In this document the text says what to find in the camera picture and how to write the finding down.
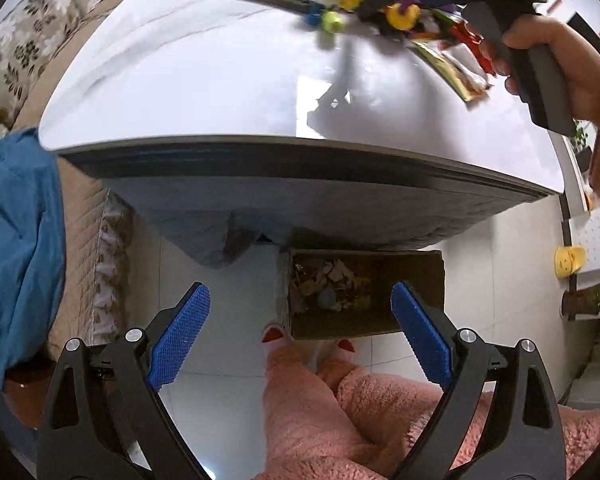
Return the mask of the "yellow snack bag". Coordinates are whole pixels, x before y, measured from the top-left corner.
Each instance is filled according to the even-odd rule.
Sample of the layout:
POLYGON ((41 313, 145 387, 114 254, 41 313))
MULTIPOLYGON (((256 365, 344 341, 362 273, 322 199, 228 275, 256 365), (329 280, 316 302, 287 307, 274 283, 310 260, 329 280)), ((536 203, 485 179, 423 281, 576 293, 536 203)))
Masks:
POLYGON ((466 104, 484 98, 492 87, 488 74, 464 44, 416 39, 411 41, 411 48, 466 104))

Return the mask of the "cardboard trash box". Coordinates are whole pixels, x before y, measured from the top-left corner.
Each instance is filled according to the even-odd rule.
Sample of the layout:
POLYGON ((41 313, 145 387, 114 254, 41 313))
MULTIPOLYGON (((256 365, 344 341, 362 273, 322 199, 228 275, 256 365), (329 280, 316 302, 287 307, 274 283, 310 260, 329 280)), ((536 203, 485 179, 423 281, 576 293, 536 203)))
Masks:
POLYGON ((400 330, 392 288, 411 284, 442 310, 445 267, 438 250, 354 252, 291 249, 278 256, 277 312, 297 340, 361 338, 400 330))

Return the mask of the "yellow duck toy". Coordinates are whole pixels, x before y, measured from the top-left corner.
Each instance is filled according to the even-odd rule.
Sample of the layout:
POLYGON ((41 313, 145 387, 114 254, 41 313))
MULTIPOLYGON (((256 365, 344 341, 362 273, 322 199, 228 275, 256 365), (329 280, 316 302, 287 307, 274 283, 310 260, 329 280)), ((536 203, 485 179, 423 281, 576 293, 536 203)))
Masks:
POLYGON ((409 32, 417 24, 422 10, 415 3, 395 3, 385 8, 388 24, 399 32, 409 32))

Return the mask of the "pink fleece legs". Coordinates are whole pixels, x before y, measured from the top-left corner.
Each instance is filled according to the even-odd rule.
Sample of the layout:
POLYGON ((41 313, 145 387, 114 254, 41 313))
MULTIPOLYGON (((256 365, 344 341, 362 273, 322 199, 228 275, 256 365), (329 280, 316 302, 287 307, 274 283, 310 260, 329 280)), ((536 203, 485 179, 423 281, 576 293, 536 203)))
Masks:
POLYGON ((370 374, 341 339, 311 370, 277 325, 266 328, 263 479, 388 479, 441 399, 439 388, 370 374))

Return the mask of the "yellow smiley slipper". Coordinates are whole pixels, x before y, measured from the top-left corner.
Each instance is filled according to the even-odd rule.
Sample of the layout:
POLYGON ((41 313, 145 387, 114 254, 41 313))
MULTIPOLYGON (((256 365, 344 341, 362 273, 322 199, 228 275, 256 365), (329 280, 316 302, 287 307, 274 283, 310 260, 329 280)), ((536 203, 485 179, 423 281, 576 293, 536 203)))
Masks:
POLYGON ((569 278, 586 263, 586 250, 582 246, 560 246, 554 253, 554 272, 556 278, 569 278))

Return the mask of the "blue cloth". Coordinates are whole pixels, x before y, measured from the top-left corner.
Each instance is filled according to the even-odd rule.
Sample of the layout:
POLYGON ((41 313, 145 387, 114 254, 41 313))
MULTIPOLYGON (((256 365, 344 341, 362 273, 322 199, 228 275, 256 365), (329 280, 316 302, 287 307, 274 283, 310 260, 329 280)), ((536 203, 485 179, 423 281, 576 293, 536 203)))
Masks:
POLYGON ((57 159, 35 128, 9 133, 0 140, 0 391, 6 370, 46 341, 65 268, 57 159))

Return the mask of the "floral beige sofa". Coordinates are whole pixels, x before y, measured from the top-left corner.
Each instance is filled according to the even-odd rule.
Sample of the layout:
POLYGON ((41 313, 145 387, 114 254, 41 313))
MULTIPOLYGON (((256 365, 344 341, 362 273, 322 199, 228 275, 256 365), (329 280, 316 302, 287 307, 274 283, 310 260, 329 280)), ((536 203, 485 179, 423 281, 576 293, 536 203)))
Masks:
MULTIPOLYGON (((36 127, 61 77, 123 0, 20 0, 0 21, 0 139, 36 127)), ((133 211, 114 192, 58 162, 67 245, 64 296, 46 350, 72 337, 106 344, 125 326, 133 211)))

